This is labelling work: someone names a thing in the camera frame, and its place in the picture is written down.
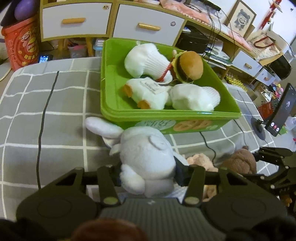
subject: bed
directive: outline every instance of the bed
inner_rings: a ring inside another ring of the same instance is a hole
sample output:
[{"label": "bed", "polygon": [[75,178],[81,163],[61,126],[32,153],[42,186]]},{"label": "bed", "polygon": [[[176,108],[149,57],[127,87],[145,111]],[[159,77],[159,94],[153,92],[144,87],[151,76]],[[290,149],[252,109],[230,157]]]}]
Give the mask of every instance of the bed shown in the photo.
[{"label": "bed", "polygon": [[[84,127],[88,116],[101,117],[100,65],[97,57],[56,60],[30,65],[17,70],[0,99],[0,217],[15,220],[18,204],[38,190],[36,160],[41,117],[59,71],[57,83],[47,107],[40,157],[41,185],[67,173],[75,167],[95,171],[98,167],[115,164],[101,137]],[[255,152],[259,146],[274,147],[266,132],[266,142],[250,128],[252,116],[261,119],[255,105],[241,89],[225,84],[237,101],[242,117],[232,120],[217,131],[204,132],[209,147],[217,152],[215,164],[228,158],[246,144]],[[185,157],[204,153],[213,158],[200,133],[166,135],[173,149]],[[257,171],[265,175],[276,172],[275,165],[257,163]],[[186,188],[175,186],[169,197],[182,199]],[[117,188],[123,200],[128,194]],[[99,201],[97,186],[88,186],[87,194]]]}]

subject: green plastic box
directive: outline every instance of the green plastic box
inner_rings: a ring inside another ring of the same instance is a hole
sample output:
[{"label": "green plastic box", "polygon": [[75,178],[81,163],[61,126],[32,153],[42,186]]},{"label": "green plastic box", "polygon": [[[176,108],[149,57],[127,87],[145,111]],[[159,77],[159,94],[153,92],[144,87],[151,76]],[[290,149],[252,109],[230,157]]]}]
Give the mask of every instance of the green plastic box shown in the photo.
[{"label": "green plastic box", "polygon": [[[213,112],[191,110],[141,110],[122,91],[132,76],[125,70],[124,59],[139,44],[131,39],[110,38],[104,41],[101,67],[101,112],[114,124],[127,129],[132,126],[151,126],[163,134],[217,130],[232,119],[241,116],[239,107],[221,80],[204,61],[204,73],[194,84],[211,86],[221,96],[220,104]],[[172,58],[172,46],[155,44],[161,54]]]}]

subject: framed picture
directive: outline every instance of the framed picture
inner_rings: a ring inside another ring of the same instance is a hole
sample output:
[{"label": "framed picture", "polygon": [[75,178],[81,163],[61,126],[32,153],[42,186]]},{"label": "framed picture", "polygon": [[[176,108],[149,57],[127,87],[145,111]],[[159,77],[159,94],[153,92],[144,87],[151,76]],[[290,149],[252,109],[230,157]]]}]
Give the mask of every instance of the framed picture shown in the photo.
[{"label": "framed picture", "polygon": [[229,28],[231,25],[231,29],[234,32],[244,37],[249,27],[252,25],[255,17],[256,13],[243,1],[238,0],[230,12],[225,25]]}]

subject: red bag handle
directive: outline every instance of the red bag handle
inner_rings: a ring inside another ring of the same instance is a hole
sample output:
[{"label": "red bag handle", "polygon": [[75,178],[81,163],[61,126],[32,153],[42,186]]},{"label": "red bag handle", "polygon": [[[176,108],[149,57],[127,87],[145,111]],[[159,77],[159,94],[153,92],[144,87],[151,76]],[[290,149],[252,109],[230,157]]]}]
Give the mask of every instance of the red bag handle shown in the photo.
[{"label": "red bag handle", "polygon": [[259,42],[261,42],[261,41],[263,41],[263,40],[265,40],[265,39],[268,39],[268,37],[266,36],[266,37],[264,37],[264,38],[262,38],[262,39],[256,41],[256,42],[254,43],[254,46],[255,46],[256,48],[258,48],[258,49],[265,49],[265,48],[267,48],[267,47],[270,47],[270,46],[273,46],[273,45],[274,45],[274,43],[272,43],[272,44],[270,44],[270,45],[267,45],[267,46],[265,46],[265,47],[261,47],[261,46],[257,46],[257,45],[256,45],[257,43],[259,43]]}]

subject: phone screen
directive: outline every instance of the phone screen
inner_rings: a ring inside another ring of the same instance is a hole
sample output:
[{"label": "phone screen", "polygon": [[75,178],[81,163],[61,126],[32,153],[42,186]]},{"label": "phone screen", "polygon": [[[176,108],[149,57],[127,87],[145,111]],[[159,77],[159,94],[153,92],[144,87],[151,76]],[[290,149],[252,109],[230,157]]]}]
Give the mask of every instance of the phone screen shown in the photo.
[{"label": "phone screen", "polygon": [[41,55],[39,58],[39,63],[47,62],[49,56],[48,55]]},{"label": "phone screen", "polygon": [[288,84],[286,88],[288,89],[287,93],[283,95],[278,107],[275,110],[274,115],[265,126],[265,129],[268,130],[275,137],[285,124],[295,104],[296,92],[294,88],[290,84]]}]

